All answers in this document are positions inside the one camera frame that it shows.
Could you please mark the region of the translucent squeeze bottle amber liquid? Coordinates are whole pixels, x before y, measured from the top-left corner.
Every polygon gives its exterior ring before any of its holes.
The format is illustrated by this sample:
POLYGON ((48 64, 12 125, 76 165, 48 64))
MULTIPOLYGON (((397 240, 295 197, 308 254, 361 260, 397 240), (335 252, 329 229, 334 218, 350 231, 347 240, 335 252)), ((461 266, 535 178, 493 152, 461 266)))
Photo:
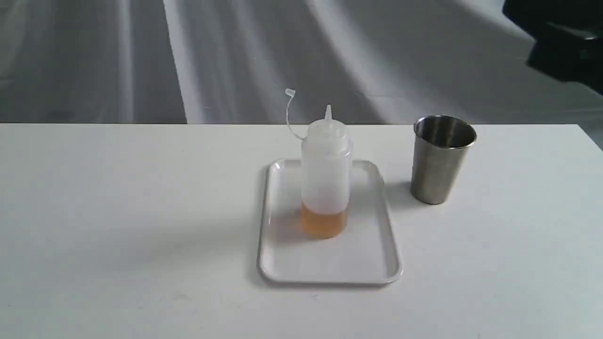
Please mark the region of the translucent squeeze bottle amber liquid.
POLYGON ((295 90, 285 89, 285 121, 300 140, 301 227, 308 236, 325 240, 341 234, 347 225, 351 195, 353 144, 347 126, 334 119, 327 105, 324 117, 311 122, 302 137, 289 124, 289 106, 295 90))

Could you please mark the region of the stainless steel cup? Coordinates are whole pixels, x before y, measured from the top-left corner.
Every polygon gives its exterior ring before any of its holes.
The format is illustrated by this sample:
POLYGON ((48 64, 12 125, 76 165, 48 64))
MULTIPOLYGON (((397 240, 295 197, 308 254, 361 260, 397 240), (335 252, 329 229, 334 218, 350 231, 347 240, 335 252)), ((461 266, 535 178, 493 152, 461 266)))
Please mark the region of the stainless steel cup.
POLYGON ((451 194, 467 151, 477 140, 477 133, 467 122, 442 114, 418 119, 413 131, 411 194, 420 202, 443 204, 451 194))

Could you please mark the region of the white rectangular plastic tray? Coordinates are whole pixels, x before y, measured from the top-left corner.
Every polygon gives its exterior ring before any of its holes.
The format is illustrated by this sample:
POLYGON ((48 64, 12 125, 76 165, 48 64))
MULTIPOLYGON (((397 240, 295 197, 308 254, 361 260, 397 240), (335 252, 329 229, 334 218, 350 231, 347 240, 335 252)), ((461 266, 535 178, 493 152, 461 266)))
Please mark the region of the white rectangular plastic tray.
POLYGON ((327 240, 302 229, 299 159, 266 169, 257 266, 272 283, 380 287, 400 279, 403 260, 385 182, 368 160, 354 160, 347 227, 327 240))

